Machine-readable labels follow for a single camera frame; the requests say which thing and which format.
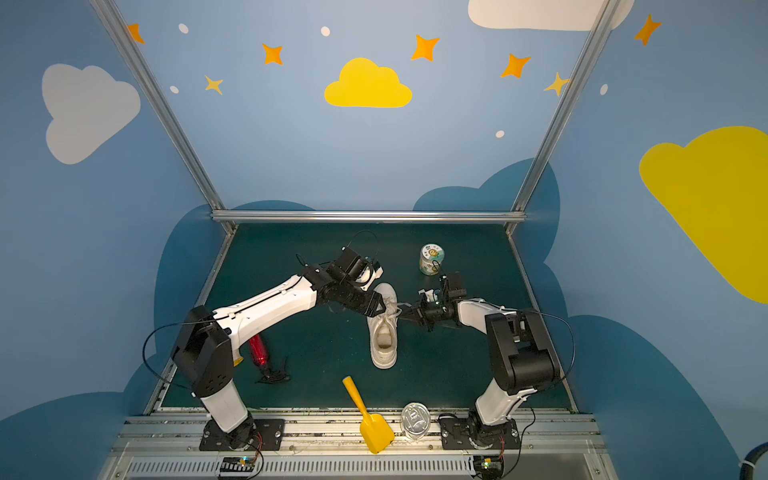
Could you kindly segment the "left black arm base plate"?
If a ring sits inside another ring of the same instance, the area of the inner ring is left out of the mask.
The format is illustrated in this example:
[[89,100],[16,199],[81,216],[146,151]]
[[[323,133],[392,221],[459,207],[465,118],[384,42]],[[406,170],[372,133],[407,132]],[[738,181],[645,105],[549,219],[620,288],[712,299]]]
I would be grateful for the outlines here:
[[285,420],[247,418],[231,432],[224,432],[214,420],[209,420],[199,443],[200,451],[277,451],[280,449]]

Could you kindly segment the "white shoelace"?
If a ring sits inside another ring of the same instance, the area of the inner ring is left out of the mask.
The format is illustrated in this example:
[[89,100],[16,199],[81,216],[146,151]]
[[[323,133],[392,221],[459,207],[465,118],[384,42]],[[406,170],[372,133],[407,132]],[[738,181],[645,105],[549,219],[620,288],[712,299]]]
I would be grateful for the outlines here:
[[418,307],[408,302],[399,302],[395,306],[387,306],[380,317],[392,326],[397,326],[400,322],[421,325]]

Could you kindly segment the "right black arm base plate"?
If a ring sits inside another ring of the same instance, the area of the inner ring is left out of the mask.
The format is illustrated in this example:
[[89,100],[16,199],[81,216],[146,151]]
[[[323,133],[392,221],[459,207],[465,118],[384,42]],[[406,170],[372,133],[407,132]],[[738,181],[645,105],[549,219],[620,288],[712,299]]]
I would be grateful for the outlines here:
[[438,416],[437,423],[445,450],[506,450],[521,446],[520,432],[513,420],[489,426],[475,412],[467,418],[445,413]]

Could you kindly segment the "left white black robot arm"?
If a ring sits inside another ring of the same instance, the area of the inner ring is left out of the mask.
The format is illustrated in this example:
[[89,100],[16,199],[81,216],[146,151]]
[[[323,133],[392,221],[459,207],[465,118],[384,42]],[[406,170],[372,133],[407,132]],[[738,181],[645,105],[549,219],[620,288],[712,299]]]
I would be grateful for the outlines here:
[[386,311],[373,283],[383,274],[376,258],[346,245],[326,265],[304,262],[283,283],[239,303],[210,310],[190,310],[170,351],[170,360],[185,378],[193,397],[211,419],[200,444],[208,451],[257,450],[258,427],[234,381],[239,349],[262,331],[318,304],[336,302],[374,317]]

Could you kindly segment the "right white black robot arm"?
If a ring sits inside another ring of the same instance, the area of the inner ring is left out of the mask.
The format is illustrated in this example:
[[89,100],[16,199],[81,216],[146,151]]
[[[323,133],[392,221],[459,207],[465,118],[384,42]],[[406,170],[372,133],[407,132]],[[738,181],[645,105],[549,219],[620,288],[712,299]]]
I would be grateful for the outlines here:
[[418,300],[401,303],[400,318],[429,331],[471,327],[486,335],[492,380],[468,417],[443,425],[459,446],[495,447],[506,439],[520,442],[512,414],[532,395],[561,383],[568,375],[537,310],[508,308],[471,298],[459,273],[440,276],[440,287],[420,290]]

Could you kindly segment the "white sneaker shoe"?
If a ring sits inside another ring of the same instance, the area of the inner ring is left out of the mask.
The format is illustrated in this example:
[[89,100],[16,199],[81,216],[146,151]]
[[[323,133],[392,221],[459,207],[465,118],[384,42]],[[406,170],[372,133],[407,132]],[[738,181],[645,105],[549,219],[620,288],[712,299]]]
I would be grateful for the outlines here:
[[[396,292],[390,284],[381,283],[375,291],[383,296],[386,307],[395,306],[398,303]],[[369,345],[373,364],[379,369],[386,370],[392,368],[397,361],[398,325],[392,326],[386,323],[380,315],[367,319]]]

